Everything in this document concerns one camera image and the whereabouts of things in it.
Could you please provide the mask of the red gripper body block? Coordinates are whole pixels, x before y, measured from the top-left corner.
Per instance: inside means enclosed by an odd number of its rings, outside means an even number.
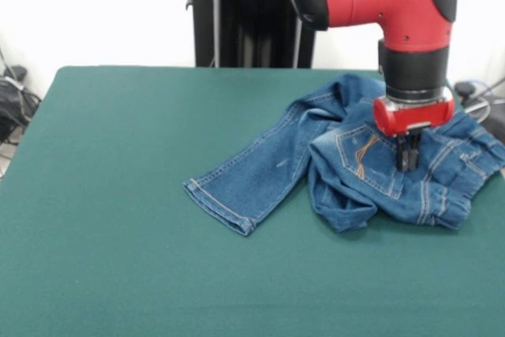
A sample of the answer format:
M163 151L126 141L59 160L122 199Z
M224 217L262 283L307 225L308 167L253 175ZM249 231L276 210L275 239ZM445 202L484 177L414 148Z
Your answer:
M374 100L372 114L377 129L385 136L409 134L412 130L448 123L455 112L455 100L448 88L428 103L396 103L381 96Z

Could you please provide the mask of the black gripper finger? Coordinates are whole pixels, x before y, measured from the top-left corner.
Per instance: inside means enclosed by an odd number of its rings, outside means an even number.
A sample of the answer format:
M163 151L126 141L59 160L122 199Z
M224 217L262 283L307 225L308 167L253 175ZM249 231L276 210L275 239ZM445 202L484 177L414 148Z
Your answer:
M408 150L408 169L415 170L418 165L419 157L419 132L409 135L409 150Z
M396 166L398 171L409 170L409 149L405 135L398 135L396 137L397 151L396 151Z

